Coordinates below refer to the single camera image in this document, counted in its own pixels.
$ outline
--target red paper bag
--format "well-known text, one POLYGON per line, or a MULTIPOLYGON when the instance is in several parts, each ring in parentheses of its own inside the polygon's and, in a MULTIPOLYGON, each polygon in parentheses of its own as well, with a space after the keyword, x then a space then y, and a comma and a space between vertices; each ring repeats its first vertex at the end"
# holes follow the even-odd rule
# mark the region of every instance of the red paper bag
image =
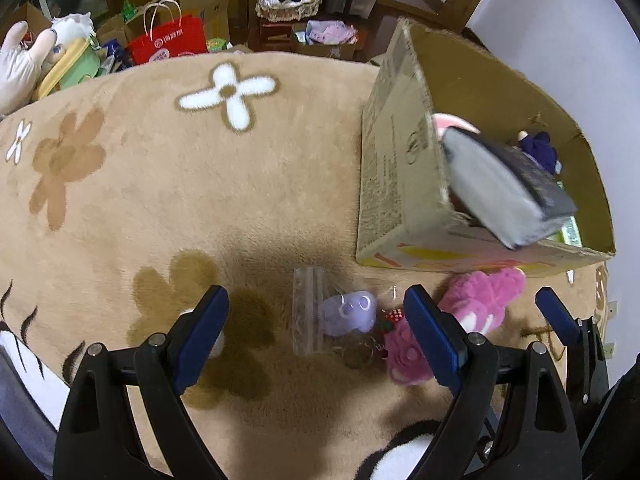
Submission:
POLYGON ((175 0, 160 0, 156 4, 149 4, 145 8, 143 17, 145 33, 129 43, 128 49, 136 64, 148 61, 160 61, 169 57, 192 56, 193 54, 205 54, 207 42, 204 38, 202 20, 190 14, 182 15, 180 5, 175 0), (154 27, 154 18, 158 7, 167 7, 164 2, 171 2, 180 10, 180 19, 171 20, 154 27), (146 30, 146 11, 155 7, 151 18, 151 30, 146 30))

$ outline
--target green bottle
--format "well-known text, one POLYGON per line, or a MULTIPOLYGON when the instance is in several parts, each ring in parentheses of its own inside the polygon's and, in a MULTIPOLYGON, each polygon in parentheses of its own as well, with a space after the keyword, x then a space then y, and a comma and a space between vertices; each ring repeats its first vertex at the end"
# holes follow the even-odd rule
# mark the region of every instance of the green bottle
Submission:
POLYGON ((131 5, 129 0, 122 0, 122 12, 120 14, 122 15, 122 19, 128 22, 136 15, 136 8, 131 5))

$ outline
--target screw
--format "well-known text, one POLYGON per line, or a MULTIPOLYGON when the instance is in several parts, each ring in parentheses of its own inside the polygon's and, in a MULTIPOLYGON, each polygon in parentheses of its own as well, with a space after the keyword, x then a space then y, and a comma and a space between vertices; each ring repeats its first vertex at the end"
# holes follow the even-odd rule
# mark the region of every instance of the screw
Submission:
POLYGON ((162 332, 157 332, 149 338, 151 346, 161 346, 166 341, 166 336, 162 332))
POLYGON ((536 354, 544 355, 546 353, 546 346, 540 341, 536 341, 531 347, 536 354))
POLYGON ((486 342, 486 338, 479 332, 472 332, 468 335, 469 342, 476 346, 481 346, 486 342))
POLYGON ((89 346, 89 348, 86 350, 86 352, 91 356, 91 357, 95 357, 97 356, 100 352, 102 352, 102 345, 100 343, 94 343, 92 345, 89 346))

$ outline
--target book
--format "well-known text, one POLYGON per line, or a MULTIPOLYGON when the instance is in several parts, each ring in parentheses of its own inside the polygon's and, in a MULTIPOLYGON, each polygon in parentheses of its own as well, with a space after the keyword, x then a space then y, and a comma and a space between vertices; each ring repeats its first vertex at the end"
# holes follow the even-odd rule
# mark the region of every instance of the book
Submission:
POLYGON ((548 237, 577 211, 553 176, 518 148, 454 126, 442 147, 451 190, 510 249, 548 237))

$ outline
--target fluffy carpet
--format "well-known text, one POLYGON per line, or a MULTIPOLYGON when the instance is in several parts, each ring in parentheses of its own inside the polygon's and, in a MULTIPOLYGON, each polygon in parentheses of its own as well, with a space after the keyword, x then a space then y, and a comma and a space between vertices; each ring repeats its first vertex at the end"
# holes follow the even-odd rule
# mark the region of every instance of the fluffy carpet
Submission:
MULTIPOLYGON (((434 381, 392 384, 382 363, 355 371, 334 355, 292 354, 297 266, 373 292, 422 283, 438 297, 446 282, 354 261, 360 118, 377 70, 211 54, 85 82, 10 115, 0 123, 2 319, 69 383, 87 345, 138 344, 224 285, 224 349, 184 396, 207 447, 236 480, 352 478, 450 401, 434 381)), ((601 314, 606 270, 579 269, 574 286, 564 274, 530 280, 490 334, 550 342, 562 368, 533 303, 542 285, 574 316, 601 314)), ((166 468, 137 394, 132 403, 152 464, 166 468)))

